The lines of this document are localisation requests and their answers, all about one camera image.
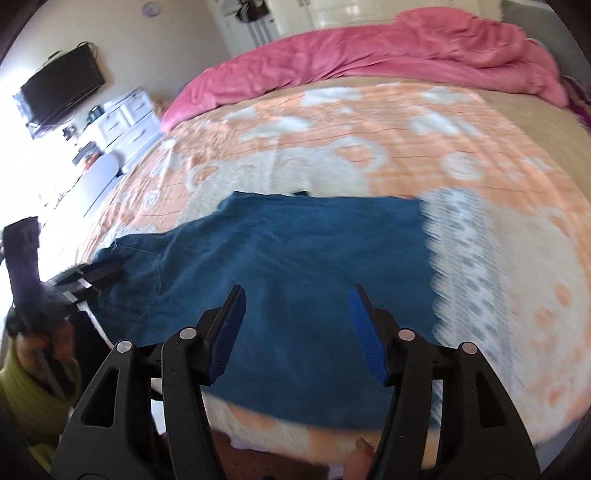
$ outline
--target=drawer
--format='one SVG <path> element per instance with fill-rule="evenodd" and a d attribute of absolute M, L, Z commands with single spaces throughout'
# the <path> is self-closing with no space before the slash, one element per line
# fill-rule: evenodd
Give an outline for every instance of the drawer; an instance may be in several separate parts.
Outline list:
<path fill-rule="evenodd" d="M 120 110 L 124 113 L 130 125 L 135 125 L 143 117 L 154 110 L 154 105 L 148 94 L 144 91 L 133 93 L 125 99 Z"/>
<path fill-rule="evenodd" d="M 119 109 L 104 114 L 95 123 L 104 145 L 110 145 L 129 129 L 129 124 Z"/>
<path fill-rule="evenodd" d="M 117 153 L 125 165 L 131 158 L 149 143 L 160 130 L 160 122 L 155 115 L 146 118 L 134 125 L 125 135 L 121 136 L 111 147 L 111 151 Z"/>

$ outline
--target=orange and white blanket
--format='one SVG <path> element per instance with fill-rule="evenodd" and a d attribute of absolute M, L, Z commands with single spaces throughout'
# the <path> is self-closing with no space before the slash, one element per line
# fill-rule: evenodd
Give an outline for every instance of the orange and white blanket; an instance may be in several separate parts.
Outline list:
<path fill-rule="evenodd" d="M 547 132 L 537 141 L 571 172 L 587 171 L 579 156 L 589 160 L 591 141 L 568 112 L 539 99 L 391 79 L 324 82 L 179 125 L 121 181 L 83 258 L 119 236 L 208 215 L 235 190 L 411 197 L 474 189 L 505 259 L 518 354 L 510 393 L 532 441 L 548 439 L 591 402 L 591 207 L 550 154 L 481 95 L 514 111 L 530 134 Z M 575 138 L 581 146 L 569 144 Z M 342 462 L 360 435 L 379 440 L 378 431 L 292 424 L 205 400 L 214 429 L 310 462 Z"/>

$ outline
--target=yellow sleeve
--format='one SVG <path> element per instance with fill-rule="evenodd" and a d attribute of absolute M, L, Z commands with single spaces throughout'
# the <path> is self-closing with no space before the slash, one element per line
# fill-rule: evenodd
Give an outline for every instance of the yellow sleeve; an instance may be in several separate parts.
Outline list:
<path fill-rule="evenodd" d="M 53 457 L 56 454 L 56 450 L 49 445 L 37 445 L 29 447 L 29 453 L 33 458 L 41 465 L 47 473 L 51 472 L 51 464 L 53 463 Z"/>
<path fill-rule="evenodd" d="M 0 371 L 0 403 L 8 413 L 17 435 L 29 447 L 57 446 L 66 428 L 68 413 L 80 396 L 82 378 L 76 363 L 77 388 L 71 398 L 61 400 L 38 385 L 22 368 L 12 342 Z"/>

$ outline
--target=wall clock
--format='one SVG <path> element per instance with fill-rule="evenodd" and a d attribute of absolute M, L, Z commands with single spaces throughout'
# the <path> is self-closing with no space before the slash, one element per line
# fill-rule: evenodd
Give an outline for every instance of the wall clock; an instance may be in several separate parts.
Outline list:
<path fill-rule="evenodd" d="M 160 15 L 160 5 L 156 2 L 148 2 L 144 5 L 142 13 L 148 18 L 157 17 Z"/>

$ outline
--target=drawer handle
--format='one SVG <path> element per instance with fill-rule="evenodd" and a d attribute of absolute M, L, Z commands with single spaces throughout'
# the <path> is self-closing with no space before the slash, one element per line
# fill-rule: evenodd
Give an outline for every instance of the drawer handle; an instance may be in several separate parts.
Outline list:
<path fill-rule="evenodd" d="M 139 134 L 137 137 L 135 137 L 135 138 L 134 138 L 134 139 L 133 139 L 131 142 L 133 143 L 133 142 L 135 142 L 135 141 L 139 140 L 140 138 L 142 138 L 142 137 L 144 136 L 144 133 L 146 133 L 146 129 L 145 129 L 145 128 L 144 128 L 144 129 L 142 130 L 142 132 L 141 132 L 141 133 L 140 133 L 140 134 Z"/>

